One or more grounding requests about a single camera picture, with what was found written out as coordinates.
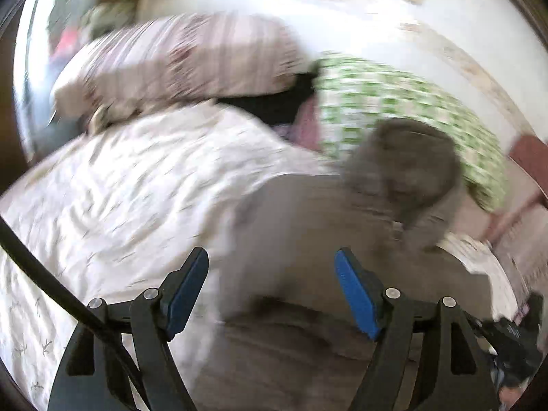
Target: blue gripper pad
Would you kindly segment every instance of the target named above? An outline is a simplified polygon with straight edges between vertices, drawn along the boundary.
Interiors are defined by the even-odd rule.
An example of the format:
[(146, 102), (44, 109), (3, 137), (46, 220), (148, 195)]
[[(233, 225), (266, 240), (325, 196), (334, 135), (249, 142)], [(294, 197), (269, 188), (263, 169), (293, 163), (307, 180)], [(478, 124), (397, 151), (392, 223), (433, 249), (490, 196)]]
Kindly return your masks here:
[(382, 329), (383, 283), (375, 273), (362, 268), (354, 254), (346, 248), (335, 255), (335, 273), (358, 328), (376, 341)]
[(165, 277), (160, 286), (160, 310), (166, 318), (164, 329), (167, 341), (171, 341), (185, 328), (208, 271), (207, 252), (195, 247), (183, 266)]

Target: black cable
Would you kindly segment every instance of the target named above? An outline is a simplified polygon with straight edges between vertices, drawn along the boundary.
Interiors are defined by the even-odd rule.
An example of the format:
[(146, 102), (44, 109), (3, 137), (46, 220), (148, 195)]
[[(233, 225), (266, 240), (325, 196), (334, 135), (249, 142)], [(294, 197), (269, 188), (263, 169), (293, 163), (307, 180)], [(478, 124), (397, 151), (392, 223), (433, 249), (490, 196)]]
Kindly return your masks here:
[(26, 275), (44, 293), (72, 315), (76, 320), (88, 328), (99, 340), (107, 345), (118, 358), (124, 371), (132, 381), (135, 389), (149, 407), (145, 388), (141, 378), (141, 372), (135, 365), (128, 351), (117, 342), (112, 336), (109, 328), (99, 318), (95, 317), (78, 298), (62, 285), (57, 279), (40, 263), (34, 255), (25, 247), (13, 230), (5, 223), (0, 216), (0, 245), (10, 256), (15, 264), (26, 273)]

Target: green object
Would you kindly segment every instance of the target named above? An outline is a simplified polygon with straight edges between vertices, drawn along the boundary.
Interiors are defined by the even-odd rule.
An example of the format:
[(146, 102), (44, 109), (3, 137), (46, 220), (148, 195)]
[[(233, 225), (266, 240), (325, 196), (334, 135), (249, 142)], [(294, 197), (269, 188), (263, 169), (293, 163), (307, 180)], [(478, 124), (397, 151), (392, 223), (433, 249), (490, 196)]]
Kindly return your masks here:
[(486, 211), (502, 206), (506, 159), (499, 141), (459, 100), (412, 73), (360, 57), (325, 53), (318, 66), (314, 87), (327, 155), (346, 159), (379, 119), (419, 120), (453, 139), (475, 201)]

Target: wrinkled bedsheet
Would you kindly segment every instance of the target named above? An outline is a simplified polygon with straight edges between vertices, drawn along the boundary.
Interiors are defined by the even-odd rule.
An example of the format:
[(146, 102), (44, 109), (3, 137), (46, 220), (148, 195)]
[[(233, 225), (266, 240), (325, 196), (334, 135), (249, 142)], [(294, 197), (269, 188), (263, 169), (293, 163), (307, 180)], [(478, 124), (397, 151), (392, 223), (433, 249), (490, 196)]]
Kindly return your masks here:
[[(210, 275), (188, 325), (193, 331), (171, 342), (191, 387), (214, 339), (212, 296), (235, 206), (273, 175), (325, 171), (311, 152), (247, 113), (204, 102), (76, 138), (13, 185), (0, 212), (84, 303), (133, 299), (160, 285), (194, 246), (206, 248)], [(0, 356), (45, 410), (76, 323), (3, 251), (0, 290)]]

